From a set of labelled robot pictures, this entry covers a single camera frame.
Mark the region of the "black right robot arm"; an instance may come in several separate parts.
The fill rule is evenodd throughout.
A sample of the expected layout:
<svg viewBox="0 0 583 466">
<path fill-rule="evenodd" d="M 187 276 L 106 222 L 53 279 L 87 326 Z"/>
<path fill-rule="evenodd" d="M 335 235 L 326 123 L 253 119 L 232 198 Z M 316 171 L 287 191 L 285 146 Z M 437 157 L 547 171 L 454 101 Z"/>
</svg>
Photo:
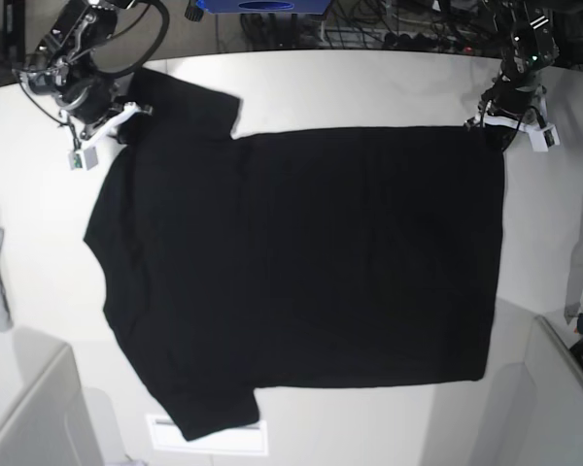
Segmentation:
<svg viewBox="0 0 583 466">
<path fill-rule="evenodd" d="M 170 14 L 160 1 L 146 1 L 155 9 L 161 25 L 152 45 L 130 66 L 103 71 L 92 54 L 122 37 L 129 28 L 116 31 L 119 13 L 135 1 L 69 1 L 25 63 L 13 69 L 29 99 L 51 97 L 59 115 L 52 120 L 71 134 L 75 150 L 86 150 L 138 114 L 153 108 L 120 96 L 119 80 L 133 75 L 153 56 L 169 29 Z"/>
</svg>

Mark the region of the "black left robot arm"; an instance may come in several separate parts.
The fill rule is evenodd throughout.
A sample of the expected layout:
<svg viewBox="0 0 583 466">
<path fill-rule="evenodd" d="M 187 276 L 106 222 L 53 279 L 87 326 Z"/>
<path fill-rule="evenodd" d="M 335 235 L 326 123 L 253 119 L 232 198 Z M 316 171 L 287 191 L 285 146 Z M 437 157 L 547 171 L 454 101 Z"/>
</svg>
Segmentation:
<svg viewBox="0 0 583 466">
<path fill-rule="evenodd" d="M 551 21 L 526 1 L 487 1 L 499 38 L 500 65 L 493 84 L 482 93 L 467 128 L 501 125 L 521 130 L 529 122 L 547 125 L 546 90 L 541 72 L 559 50 Z"/>
</svg>

